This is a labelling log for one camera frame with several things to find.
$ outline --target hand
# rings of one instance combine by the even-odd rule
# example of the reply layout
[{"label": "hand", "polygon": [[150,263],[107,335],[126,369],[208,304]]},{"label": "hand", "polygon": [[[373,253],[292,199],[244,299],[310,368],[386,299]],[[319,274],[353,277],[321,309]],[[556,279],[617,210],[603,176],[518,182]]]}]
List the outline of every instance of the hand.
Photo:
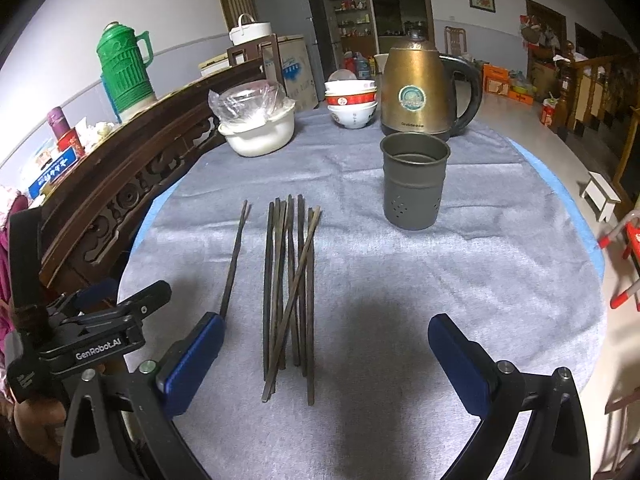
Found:
[{"label": "hand", "polygon": [[15,427],[20,438],[29,449],[52,464],[60,462],[60,444],[55,441],[53,430],[65,419],[65,408],[55,399],[34,397],[14,404]]}]

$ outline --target small white step stool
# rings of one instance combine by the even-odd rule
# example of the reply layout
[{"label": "small white step stool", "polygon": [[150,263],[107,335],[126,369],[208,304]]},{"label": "small white step stool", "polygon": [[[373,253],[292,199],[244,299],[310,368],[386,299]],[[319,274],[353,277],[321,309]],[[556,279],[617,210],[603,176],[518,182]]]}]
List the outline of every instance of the small white step stool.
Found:
[{"label": "small white step stool", "polygon": [[598,222],[603,220],[608,222],[613,214],[613,208],[617,203],[620,203],[620,197],[601,174],[594,171],[590,171],[589,174],[591,178],[587,187],[580,193],[580,197],[584,198],[585,195],[588,195],[598,208]]}]

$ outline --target metal screw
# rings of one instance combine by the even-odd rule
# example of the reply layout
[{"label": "metal screw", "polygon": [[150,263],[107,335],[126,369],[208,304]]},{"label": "metal screw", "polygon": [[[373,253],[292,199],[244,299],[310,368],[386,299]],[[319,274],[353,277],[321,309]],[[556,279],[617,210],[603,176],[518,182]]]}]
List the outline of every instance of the metal screw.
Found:
[{"label": "metal screw", "polygon": [[138,367],[138,370],[140,370],[140,372],[143,374],[150,374],[155,369],[156,369],[156,362],[152,361],[151,359],[147,361],[142,361],[140,363],[140,366]]},{"label": "metal screw", "polygon": [[93,368],[87,368],[84,372],[82,372],[82,380],[86,383],[88,383],[94,377],[95,370]]},{"label": "metal screw", "polygon": [[571,371],[566,366],[561,366],[558,368],[558,375],[562,377],[565,381],[571,379]]},{"label": "metal screw", "polygon": [[498,370],[500,370],[503,374],[510,374],[516,369],[513,366],[513,363],[509,361],[498,361]]}]

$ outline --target purple cap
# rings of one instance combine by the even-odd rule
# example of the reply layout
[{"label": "purple cap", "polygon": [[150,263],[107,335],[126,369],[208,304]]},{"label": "purple cap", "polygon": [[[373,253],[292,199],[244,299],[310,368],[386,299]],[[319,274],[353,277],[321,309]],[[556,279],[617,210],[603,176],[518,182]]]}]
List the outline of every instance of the purple cap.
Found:
[{"label": "purple cap", "polygon": [[47,123],[51,126],[56,139],[59,139],[71,129],[69,123],[66,122],[62,108],[59,106],[56,106],[47,114]]}]

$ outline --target kettle base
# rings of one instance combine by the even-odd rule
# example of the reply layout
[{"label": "kettle base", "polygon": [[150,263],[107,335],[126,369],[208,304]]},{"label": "kettle base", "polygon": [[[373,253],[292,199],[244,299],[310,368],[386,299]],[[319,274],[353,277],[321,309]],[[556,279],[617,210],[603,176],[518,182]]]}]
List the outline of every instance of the kettle base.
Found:
[{"label": "kettle base", "polygon": [[[386,126],[386,124],[383,124],[382,121],[380,121],[380,129],[382,129],[382,133],[385,134],[385,136],[388,136],[388,135],[391,135],[391,134],[396,134],[398,132],[404,132],[404,130],[396,130],[394,128]],[[446,132],[442,132],[440,134],[428,134],[428,133],[425,133],[425,132],[417,132],[417,133],[425,134],[425,135],[432,135],[434,137],[439,138],[440,140],[443,140],[444,142],[447,142],[449,140],[449,138],[451,137],[450,130],[447,130]]]}]

